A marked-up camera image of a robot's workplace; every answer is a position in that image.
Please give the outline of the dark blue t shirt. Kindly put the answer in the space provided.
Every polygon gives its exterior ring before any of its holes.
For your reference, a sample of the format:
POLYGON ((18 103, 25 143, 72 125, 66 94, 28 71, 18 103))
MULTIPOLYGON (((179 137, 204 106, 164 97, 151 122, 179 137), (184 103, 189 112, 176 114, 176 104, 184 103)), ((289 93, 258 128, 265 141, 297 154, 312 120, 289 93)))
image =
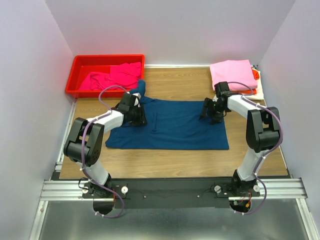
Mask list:
POLYGON ((110 131, 105 142, 112 149, 228 150, 224 122, 212 124, 200 119, 203 101, 161 100, 145 96, 146 83, 140 79, 130 93, 140 93, 146 125, 128 123, 110 131))

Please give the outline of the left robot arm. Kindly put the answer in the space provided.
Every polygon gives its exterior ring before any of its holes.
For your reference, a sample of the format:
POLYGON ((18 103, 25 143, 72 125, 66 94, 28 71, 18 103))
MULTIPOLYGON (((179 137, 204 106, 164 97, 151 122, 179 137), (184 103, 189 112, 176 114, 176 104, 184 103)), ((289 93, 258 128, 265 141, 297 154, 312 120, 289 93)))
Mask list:
POLYGON ((94 191, 102 196, 116 195, 112 189, 112 177, 99 160, 105 133, 124 125, 147 124, 141 93, 124 93, 120 102, 104 114, 92 118, 74 120, 63 154, 80 166, 94 191))

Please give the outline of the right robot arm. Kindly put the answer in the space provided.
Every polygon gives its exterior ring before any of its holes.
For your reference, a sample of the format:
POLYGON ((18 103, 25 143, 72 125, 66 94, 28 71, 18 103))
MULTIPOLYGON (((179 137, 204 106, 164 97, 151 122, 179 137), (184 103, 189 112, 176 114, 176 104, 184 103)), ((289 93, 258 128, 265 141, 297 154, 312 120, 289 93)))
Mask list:
POLYGON ((245 95, 231 91, 226 81, 216 83, 214 90, 215 97, 204 100, 200 119, 210 117, 211 124, 220 124, 226 113, 232 111, 246 119, 245 139, 248 149, 229 187, 236 196, 245 194, 254 188, 266 157, 283 141, 279 110, 259 105, 245 95))

